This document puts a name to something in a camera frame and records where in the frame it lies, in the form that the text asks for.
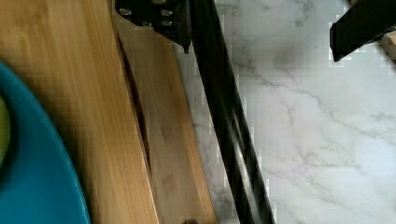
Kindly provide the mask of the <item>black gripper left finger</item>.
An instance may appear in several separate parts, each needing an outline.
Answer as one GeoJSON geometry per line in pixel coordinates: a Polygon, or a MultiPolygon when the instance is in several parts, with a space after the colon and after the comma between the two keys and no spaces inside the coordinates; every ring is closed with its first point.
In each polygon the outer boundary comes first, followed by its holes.
{"type": "Polygon", "coordinates": [[[189,53],[190,0],[115,0],[114,6],[124,19],[137,26],[152,28],[189,53]]]}

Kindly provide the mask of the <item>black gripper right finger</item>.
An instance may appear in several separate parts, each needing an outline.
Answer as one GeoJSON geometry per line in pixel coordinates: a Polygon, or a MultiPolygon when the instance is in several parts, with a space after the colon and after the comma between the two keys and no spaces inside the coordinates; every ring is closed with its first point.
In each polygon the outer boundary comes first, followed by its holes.
{"type": "Polygon", "coordinates": [[[339,62],[364,45],[395,30],[396,0],[358,0],[330,29],[333,60],[339,62]]]}

